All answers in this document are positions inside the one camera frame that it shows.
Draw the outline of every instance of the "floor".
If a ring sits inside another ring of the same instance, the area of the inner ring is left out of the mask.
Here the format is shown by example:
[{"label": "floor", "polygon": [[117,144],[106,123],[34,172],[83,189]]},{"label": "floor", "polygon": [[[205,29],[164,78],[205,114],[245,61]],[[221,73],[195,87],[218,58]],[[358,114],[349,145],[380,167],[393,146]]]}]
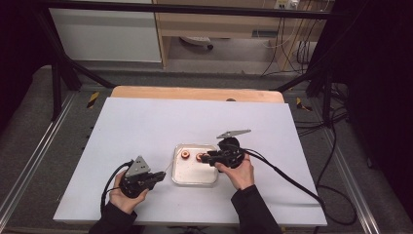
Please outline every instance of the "floor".
[{"label": "floor", "polygon": [[[277,65],[271,62],[273,51],[268,48],[265,40],[211,40],[214,44],[212,51],[188,45],[174,38],[171,42],[169,66],[165,69],[156,65],[142,67],[141,64],[131,65],[129,63],[117,64],[115,68],[104,71],[100,69],[96,73],[112,82],[125,85],[268,90],[293,79],[302,72],[301,64],[292,60],[291,63],[296,71],[263,76],[264,73],[280,72]],[[93,66],[99,66],[99,64],[91,64],[91,67]],[[53,136],[53,142],[45,149],[43,160],[37,165],[37,171],[30,175],[31,182],[23,189],[25,192],[21,194],[19,203],[12,208],[13,214],[7,217],[7,232],[4,233],[86,233],[85,230],[89,228],[88,225],[73,226],[52,221],[54,211],[58,206],[58,197],[64,192],[77,161],[82,155],[82,147],[87,144],[87,136],[92,132],[91,127],[103,105],[104,97],[110,95],[109,90],[102,89],[88,78],[81,78],[85,86],[81,92],[74,94],[74,104],[67,112],[64,122],[59,126],[58,134]],[[53,106],[50,72],[47,68],[40,70],[36,73],[34,80],[10,126],[0,136],[0,158],[2,159],[0,166],[3,169],[0,176],[8,178],[1,181],[0,200],[7,197],[44,132],[51,124],[47,117],[52,116]],[[316,111],[319,99],[307,98],[304,92],[306,86],[306,82],[303,82],[286,92],[284,98],[290,104],[294,120],[316,122],[319,120]],[[93,109],[88,109],[86,105],[91,94],[96,90],[100,91],[100,98]],[[297,107],[297,98],[302,100],[300,108]],[[330,152],[328,133],[328,130],[320,130],[300,137],[313,177],[319,175],[326,156]],[[378,226],[377,230],[380,231],[370,230],[369,232],[363,227],[363,220],[358,220],[349,226],[339,225],[329,220],[328,226],[321,228],[319,232],[413,233],[411,220],[406,217],[383,175],[380,171],[367,168],[366,158],[350,123],[342,121],[337,124],[337,138],[340,145],[339,151],[346,158],[360,192],[366,200],[369,212],[374,217],[373,221]],[[334,186],[343,193],[349,194],[351,191],[343,182],[344,179],[345,177],[340,175],[337,161],[334,161],[328,167],[322,181],[323,184]],[[331,206],[330,211],[333,216],[344,220],[351,218],[352,211],[347,201],[328,191],[319,193],[325,196],[326,202]],[[144,233],[183,233],[185,229],[151,226],[147,227]],[[209,228],[203,231],[205,233],[236,233],[237,230]],[[286,229],[286,233],[311,233],[312,231],[313,229],[308,228]]]}]

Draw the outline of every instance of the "gray carpet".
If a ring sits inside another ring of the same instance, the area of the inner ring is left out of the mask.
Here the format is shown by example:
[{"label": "gray carpet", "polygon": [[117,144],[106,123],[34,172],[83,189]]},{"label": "gray carpet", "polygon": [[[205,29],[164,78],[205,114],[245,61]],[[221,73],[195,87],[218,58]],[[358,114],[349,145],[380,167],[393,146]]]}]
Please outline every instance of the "gray carpet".
[{"label": "gray carpet", "polygon": [[[205,87],[205,88],[234,88],[267,90],[275,88],[290,77],[265,77],[256,75],[218,75],[218,74],[190,74],[167,72],[100,72],[102,77],[122,85],[142,86],[178,86],[178,87]],[[88,85],[94,82],[83,78]],[[40,70],[34,77],[23,104],[15,114],[5,132],[0,136],[0,163],[1,186],[0,198],[4,199],[19,172],[24,167],[42,134],[46,131],[52,116],[50,72]],[[285,93],[285,101],[290,104],[294,120],[317,121],[314,111],[298,109],[296,96],[303,99],[303,104],[309,105],[302,90],[306,84],[296,87],[294,91]],[[58,206],[57,198],[64,192],[79,158],[82,147],[87,144],[87,136],[92,132],[99,111],[105,97],[110,90],[100,92],[94,108],[86,105],[93,90],[81,91],[77,94],[74,103],[51,144],[43,162],[23,194],[15,212],[10,218],[7,227],[28,227],[42,229],[88,230],[88,225],[67,225],[52,220]],[[389,188],[383,175],[379,171],[366,167],[366,159],[360,149],[357,137],[349,123],[341,122],[337,125],[338,140],[348,160],[349,165],[362,193],[370,206],[376,221],[383,233],[413,233],[413,225],[404,213],[403,208]],[[329,147],[322,131],[301,137],[301,143],[313,179],[316,179],[329,155]],[[332,162],[328,167],[322,184],[329,185],[346,193],[340,175]],[[331,192],[321,190],[321,197],[327,204],[328,212],[339,220],[347,221],[352,217],[349,204],[342,197]],[[311,233],[312,230],[302,228],[288,228],[287,233]],[[328,226],[319,230],[319,233],[363,233],[357,221],[350,226],[337,224],[330,219]]]}]

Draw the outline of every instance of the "white cabinet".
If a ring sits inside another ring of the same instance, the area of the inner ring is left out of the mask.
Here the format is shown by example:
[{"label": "white cabinet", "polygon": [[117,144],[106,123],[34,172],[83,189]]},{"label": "white cabinet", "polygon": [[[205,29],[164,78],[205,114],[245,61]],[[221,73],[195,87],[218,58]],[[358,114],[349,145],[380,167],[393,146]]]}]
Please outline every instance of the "white cabinet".
[{"label": "white cabinet", "polygon": [[72,59],[161,62],[153,13],[65,9],[51,9],[51,13],[64,50]]}]

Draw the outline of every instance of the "person's left hand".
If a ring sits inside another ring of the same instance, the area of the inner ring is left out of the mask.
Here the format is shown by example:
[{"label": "person's left hand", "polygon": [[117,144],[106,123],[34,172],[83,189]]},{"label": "person's left hand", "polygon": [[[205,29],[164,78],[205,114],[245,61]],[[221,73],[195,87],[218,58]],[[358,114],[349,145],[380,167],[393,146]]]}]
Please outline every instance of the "person's left hand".
[{"label": "person's left hand", "polygon": [[126,171],[123,171],[116,175],[115,184],[113,185],[113,187],[117,189],[110,191],[109,199],[113,205],[115,205],[124,213],[130,215],[133,212],[134,207],[145,200],[146,194],[149,192],[149,189],[143,190],[143,192],[141,192],[137,198],[127,197],[119,188],[119,183],[121,182],[121,178],[125,172]]}]

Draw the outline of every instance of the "small white tray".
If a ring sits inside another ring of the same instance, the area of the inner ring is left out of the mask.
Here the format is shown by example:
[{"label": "small white tray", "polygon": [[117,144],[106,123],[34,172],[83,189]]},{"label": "small white tray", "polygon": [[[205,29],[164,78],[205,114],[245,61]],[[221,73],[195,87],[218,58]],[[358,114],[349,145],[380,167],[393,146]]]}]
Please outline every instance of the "small white tray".
[{"label": "small white tray", "polygon": [[[183,159],[181,152],[187,150],[189,158]],[[212,186],[218,178],[218,170],[209,164],[197,161],[198,153],[216,150],[209,144],[178,144],[173,154],[172,180],[185,186]]]}]

